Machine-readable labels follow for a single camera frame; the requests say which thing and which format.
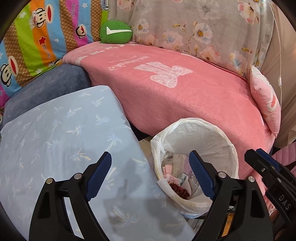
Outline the grey floral quilt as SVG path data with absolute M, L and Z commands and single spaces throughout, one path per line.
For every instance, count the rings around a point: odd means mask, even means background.
M 248 77 L 261 67 L 274 27 L 272 1 L 109 1 L 108 18 L 133 41 L 189 54 Z

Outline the pink quilted garment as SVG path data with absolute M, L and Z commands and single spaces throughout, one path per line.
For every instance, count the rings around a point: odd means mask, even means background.
M 296 142 L 285 146 L 284 148 L 277 151 L 272 157 L 286 166 L 295 175 L 295 161 L 296 161 Z

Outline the white lined trash bin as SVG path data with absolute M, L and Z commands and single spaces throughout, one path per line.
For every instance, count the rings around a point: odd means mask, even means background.
M 186 218 L 198 218 L 209 211 L 212 201 L 197 185 L 192 198 L 185 200 L 170 187 L 163 175 L 163 159 L 189 155 L 196 150 L 204 162 L 212 164 L 231 178 L 238 178 L 238 155 L 234 145 L 217 126 L 200 118 L 182 118 L 156 134 L 151 140 L 153 168 L 157 184 Z

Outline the pink striped cloth piece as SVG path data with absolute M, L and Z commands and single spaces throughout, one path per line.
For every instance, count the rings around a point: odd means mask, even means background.
M 163 170 L 164 178 L 167 180 L 167 182 L 169 184 L 178 184 L 179 183 L 178 178 L 176 178 L 172 175 L 172 172 L 173 172 L 172 165 L 162 166 L 162 170 Z

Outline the green plush toy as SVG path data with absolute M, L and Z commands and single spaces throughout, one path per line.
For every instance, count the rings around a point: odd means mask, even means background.
M 102 43 L 126 44 L 132 39 L 132 29 L 121 21 L 107 21 L 101 26 L 99 36 Z

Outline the pink blanket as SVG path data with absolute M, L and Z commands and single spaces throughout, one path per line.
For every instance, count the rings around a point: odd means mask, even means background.
M 275 137 L 241 76 L 193 56 L 139 44 L 90 43 L 63 62 L 84 68 L 94 86 L 107 85 L 127 119 L 152 138 L 182 118 L 220 128 L 238 155 L 238 178 L 251 174 L 244 154 L 269 152 Z

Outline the colourful monkey-print pillow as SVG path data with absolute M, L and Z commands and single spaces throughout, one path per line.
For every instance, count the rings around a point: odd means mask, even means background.
M 71 50 L 99 40 L 108 1 L 30 1 L 1 42 L 1 108 Z

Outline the blue-grey plush cushion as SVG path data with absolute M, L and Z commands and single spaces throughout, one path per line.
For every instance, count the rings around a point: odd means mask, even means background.
M 28 83 L 6 102 L 1 126 L 40 104 L 89 87 L 91 80 L 82 67 L 59 65 Z

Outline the dark red velvet scrunchie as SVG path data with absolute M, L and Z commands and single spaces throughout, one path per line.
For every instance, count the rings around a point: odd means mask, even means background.
M 170 187 L 172 190 L 182 199 L 187 200 L 189 197 L 189 193 L 186 189 L 182 188 L 181 186 L 178 186 L 177 184 L 170 183 Z

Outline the small pink printed pillow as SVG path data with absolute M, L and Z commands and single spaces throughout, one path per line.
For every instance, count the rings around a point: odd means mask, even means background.
M 281 109 L 276 93 L 267 78 L 254 66 L 250 68 L 249 85 L 261 115 L 272 134 L 277 137 L 280 132 Z

